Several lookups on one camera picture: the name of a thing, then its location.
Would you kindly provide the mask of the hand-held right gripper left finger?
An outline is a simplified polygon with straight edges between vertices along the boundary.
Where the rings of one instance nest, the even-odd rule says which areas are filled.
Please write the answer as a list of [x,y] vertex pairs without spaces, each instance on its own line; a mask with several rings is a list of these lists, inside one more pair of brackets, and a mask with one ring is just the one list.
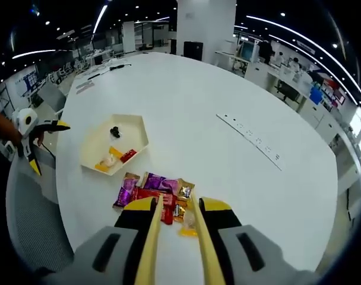
[[129,203],[114,226],[79,246],[69,266],[42,284],[154,284],[159,204],[148,197]]

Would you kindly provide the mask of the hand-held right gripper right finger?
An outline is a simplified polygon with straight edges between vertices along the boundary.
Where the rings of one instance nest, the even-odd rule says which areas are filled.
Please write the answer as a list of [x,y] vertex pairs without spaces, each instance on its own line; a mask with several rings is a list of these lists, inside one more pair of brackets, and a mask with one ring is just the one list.
[[251,225],[242,225],[223,201],[198,202],[198,239],[206,284],[316,284],[318,276],[297,270],[281,248]]

